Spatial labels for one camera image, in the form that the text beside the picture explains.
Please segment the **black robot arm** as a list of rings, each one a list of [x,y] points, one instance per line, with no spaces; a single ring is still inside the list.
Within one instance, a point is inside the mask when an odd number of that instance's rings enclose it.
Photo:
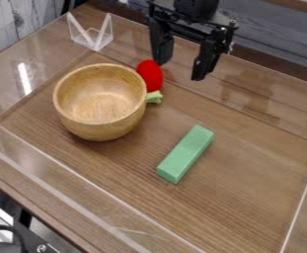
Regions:
[[[172,58],[173,37],[199,44],[191,80],[200,81],[215,69],[220,55],[232,47],[237,22],[219,13],[219,0],[147,0],[153,61]]]

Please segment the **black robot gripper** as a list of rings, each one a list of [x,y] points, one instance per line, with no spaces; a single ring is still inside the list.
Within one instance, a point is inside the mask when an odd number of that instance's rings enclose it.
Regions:
[[[223,52],[231,50],[237,22],[217,11],[219,0],[147,0],[153,61],[172,58],[173,35],[200,43],[191,80],[200,81],[215,69]]]

